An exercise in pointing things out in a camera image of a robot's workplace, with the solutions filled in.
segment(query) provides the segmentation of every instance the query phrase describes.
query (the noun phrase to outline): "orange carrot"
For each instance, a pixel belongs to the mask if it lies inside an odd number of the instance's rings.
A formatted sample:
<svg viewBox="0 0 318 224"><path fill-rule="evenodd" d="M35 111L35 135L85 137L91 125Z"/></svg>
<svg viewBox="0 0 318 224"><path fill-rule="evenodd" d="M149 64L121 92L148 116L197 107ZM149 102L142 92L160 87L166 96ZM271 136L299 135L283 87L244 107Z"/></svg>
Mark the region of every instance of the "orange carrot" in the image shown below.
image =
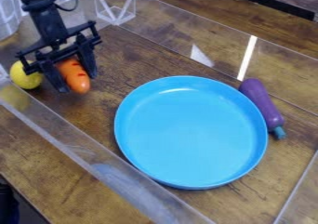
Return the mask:
<svg viewBox="0 0 318 224"><path fill-rule="evenodd" d="M81 62L71 58L58 64L58 70L70 88L81 94L89 92L91 81Z"/></svg>

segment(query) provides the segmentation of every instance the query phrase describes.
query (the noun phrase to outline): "blue plastic plate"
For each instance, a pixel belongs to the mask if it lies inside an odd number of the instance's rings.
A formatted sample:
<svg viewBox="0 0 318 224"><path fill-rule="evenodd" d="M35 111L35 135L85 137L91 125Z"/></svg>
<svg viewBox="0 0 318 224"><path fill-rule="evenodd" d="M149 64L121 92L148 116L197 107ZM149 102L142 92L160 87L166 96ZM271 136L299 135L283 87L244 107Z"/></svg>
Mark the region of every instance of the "blue plastic plate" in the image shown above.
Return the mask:
<svg viewBox="0 0 318 224"><path fill-rule="evenodd" d="M246 175L268 148L268 128L232 86L202 77L154 80L125 98L116 138L133 165L182 189L218 187Z"/></svg>

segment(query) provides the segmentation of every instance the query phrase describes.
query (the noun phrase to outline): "wooden table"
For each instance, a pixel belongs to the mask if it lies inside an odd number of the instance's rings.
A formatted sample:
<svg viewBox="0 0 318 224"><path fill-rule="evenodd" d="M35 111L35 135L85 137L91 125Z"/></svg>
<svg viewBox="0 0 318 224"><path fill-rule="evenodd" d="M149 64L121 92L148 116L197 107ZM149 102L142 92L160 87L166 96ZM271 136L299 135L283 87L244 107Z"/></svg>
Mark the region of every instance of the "wooden table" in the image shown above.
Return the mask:
<svg viewBox="0 0 318 224"><path fill-rule="evenodd" d="M318 58L318 27L307 20L242 0L164 1ZM240 81L118 27L104 29L101 36L105 43L97 47L99 76L91 92L85 96L62 95L46 82L30 94L124 157L114 137L116 110L138 86L177 74L210 77L234 87ZM15 34L0 45L7 66L14 58L6 53L25 46L19 40ZM303 72L288 64L283 66L292 74ZM275 67L265 70L268 76L276 73L269 70ZM308 79L317 87L318 80ZM265 158L248 176L216 190L168 188L218 223L275 222L318 148L317 107L311 106L315 98L301 98L300 94L295 105L275 98L288 120L289 138L279 142L271 137ZM53 223L152 222L5 108L0 113L2 175Z"/></svg>

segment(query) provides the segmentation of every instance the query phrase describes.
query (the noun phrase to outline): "eggplant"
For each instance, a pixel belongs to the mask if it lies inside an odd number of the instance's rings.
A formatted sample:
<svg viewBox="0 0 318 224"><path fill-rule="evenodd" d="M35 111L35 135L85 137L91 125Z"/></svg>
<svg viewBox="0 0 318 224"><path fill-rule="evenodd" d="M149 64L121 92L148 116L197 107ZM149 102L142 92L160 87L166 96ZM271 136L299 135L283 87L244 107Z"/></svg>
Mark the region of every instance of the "eggplant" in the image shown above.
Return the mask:
<svg viewBox="0 0 318 224"><path fill-rule="evenodd" d="M238 91L257 105L264 115L269 132L275 132L276 137L279 139L284 139L287 137L287 133L283 127L285 124L285 119L280 110L275 106L265 85L258 79L249 78L241 83Z"/></svg>

